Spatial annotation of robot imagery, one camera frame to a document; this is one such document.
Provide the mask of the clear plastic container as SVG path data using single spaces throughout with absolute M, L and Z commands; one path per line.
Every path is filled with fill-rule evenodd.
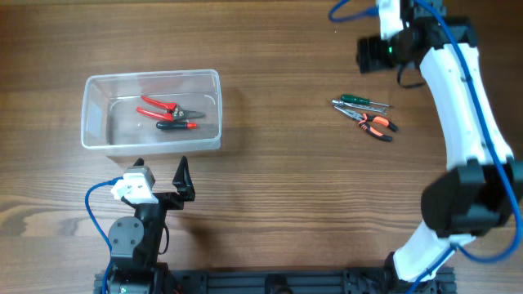
M 81 143 L 108 156 L 220 149 L 219 73 L 192 69 L 91 76 L 83 94 Z

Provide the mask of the red handled snips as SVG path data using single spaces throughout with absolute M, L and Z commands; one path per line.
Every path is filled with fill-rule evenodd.
M 142 114 L 148 118 L 153 118 L 153 119 L 156 119 L 159 121 L 177 122 L 177 121 L 188 120 L 188 119 L 193 119 L 193 118 L 203 118 L 205 116 L 205 113 L 203 113 L 203 112 L 183 109 L 176 102 L 164 102 L 164 101 L 154 100 L 152 98 L 149 98 L 148 96 L 141 96 L 141 99 L 146 104 L 152 105 L 156 109 L 161 109 L 163 112 L 162 113 L 153 112 L 148 109 L 144 109 L 140 106 L 136 107 L 136 111 L 139 114 Z

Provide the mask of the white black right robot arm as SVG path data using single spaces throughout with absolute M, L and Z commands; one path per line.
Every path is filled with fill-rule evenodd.
M 476 32 L 439 1 L 379 1 L 380 32 L 358 42 L 362 73 L 412 65 L 433 96 L 445 138 L 445 174 L 425 188 L 422 223 L 388 260 L 393 287 L 414 290 L 476 238 L 522 222 L 522 164 L 495 122 Z

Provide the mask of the black red handled screwdriver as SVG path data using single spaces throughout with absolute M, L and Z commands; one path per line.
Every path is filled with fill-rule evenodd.
M 161 131 L 190 130 L 190 129 L 196 129 L 198 127 L 198 124 L 195 122 L 162 121 L 162 122 L 157 122 L 156 127 Z

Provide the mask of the green handled screwdriver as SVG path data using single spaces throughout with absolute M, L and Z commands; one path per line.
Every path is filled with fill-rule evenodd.
M 344 102 L 347 102 L 347 103 L 353 103 L 353 104 L 358 104 L 358 105 L 378 105 L 378 106 L 383 106 L 383 107 L 389 107 L 389 105 L 378 103 L 378 102 L 373 102 L 367 98 L 354 96 L 354 95 L 350 95 L 350 94 L 341 95 L 341 100 Z

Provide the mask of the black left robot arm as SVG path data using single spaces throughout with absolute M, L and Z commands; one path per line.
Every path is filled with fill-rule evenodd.
M 141 158 L 122 177 L 109 182 L 114 198 L 134 214 L 117 219 L 105 236 L 110 261 L 106 270 L 95 276 L 95 294 L 185 291 L 159 256 L 167 251 L 170 239 L 167 212 L 180 211 L 195 198 L 187 158 L 181 158 L 172 179 L 174 191 L 154 192 L 154 183 L 152 171 Z

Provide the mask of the silver combination wrench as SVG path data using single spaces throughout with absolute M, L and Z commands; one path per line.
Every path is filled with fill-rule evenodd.
M 387 114 L 386 108 L 376 108 L 376 107 L 367 106 L 367 105 L 358 105 L 358 104 L 354 104 L 354 103 L 345 102 L 342 100 L 331 100 L 331 103 L 332 103 L 332 105 L 337 105 L 337 106 L 342 106 L 342 107 L 350 107 L 350 108 L 354 108 L 354 109 L 371 111 L 371 112 L 379 113 L 379 114 Z

